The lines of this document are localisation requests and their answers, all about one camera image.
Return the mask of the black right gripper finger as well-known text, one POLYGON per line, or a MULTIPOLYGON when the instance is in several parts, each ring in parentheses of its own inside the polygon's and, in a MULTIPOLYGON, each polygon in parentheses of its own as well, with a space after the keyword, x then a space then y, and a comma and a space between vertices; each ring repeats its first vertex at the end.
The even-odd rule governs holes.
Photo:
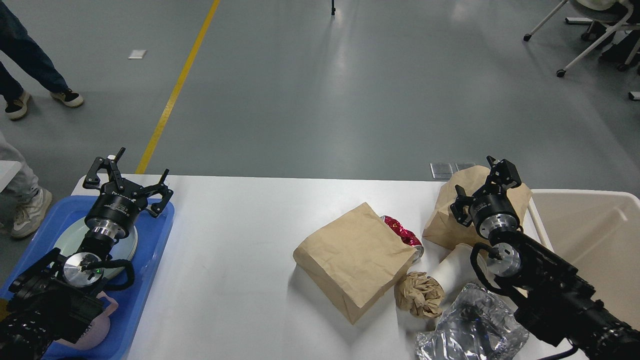
POLYGON ((509 189, 515 189, 522 185, 521 176, 512 162, 507 159, 497 161, 491 155, 487 155, 486 159, 490 169, 485 183, 480 187, 480 196, 505 196, 509 189))
POLYGON ((469 213, 469 207, 474 203, 474 196, 468 196, 465 189, 459 184, 456 184, 454 189, 455 200, 450 205, 449 209, 458 224, 461 224, 464 227, 469 227, 471 223, 473 223, 473 217, 469 213))

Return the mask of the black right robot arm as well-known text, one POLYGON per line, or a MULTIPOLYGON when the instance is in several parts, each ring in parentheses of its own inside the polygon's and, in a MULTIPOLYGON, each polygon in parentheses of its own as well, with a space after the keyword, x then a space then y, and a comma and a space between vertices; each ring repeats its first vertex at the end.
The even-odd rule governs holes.
POLYGON ((583 351, 590 360, 637 360, 640 335, 628 323, 593 300, 595 289, 578 269, 521 230, 521 221, 508 199, 509 189, 521 186, 516 166, 487 156, 484 184, 468 195, 455 185, 450 210, 464 227, 474 226, 485 239, 471 249, 470 263, 478 280, 491 292, 516 305, 515 320, 538 340, 567 351, 560 360, 583 351))

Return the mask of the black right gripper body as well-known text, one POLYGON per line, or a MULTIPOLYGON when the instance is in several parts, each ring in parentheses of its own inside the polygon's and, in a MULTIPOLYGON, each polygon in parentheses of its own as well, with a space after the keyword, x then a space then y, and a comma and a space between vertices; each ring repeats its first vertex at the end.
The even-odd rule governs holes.
POLYGON ((521 225, 521 220, 505 194, 475 196, 468 212, 476 233, 486 240, 494 231, 516 231, 521 225))

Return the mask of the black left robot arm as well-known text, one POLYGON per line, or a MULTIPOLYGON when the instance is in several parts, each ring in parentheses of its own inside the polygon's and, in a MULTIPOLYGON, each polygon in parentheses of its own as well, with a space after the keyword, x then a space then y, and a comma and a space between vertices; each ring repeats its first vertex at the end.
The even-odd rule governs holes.
POLYGON ((77 342, 105 311, 99 293, 135 284, 131 260, 111 252, 142 212, 158 218, 174 192, 165 182, 169 169, 149 186, 123 177, 118 162, 124 153, 122 147, 112 159, 98 156, 87 171, 83 188, 99 194, 84 217, 87 231, 77 250, 63 255, 52 248, 7 288, 13 296, 1 321, 3 360, 40 360, 55 341, 77 342))

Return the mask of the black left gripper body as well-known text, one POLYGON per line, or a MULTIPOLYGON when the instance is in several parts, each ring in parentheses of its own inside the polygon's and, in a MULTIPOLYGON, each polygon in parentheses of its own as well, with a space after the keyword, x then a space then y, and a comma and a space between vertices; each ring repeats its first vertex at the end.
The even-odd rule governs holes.
POLYGON ((116 193, 101 194, 84 220, 87 228, 110 239, 125 239, 134 228, 138 216, 148 201, 130 199, 116 193))

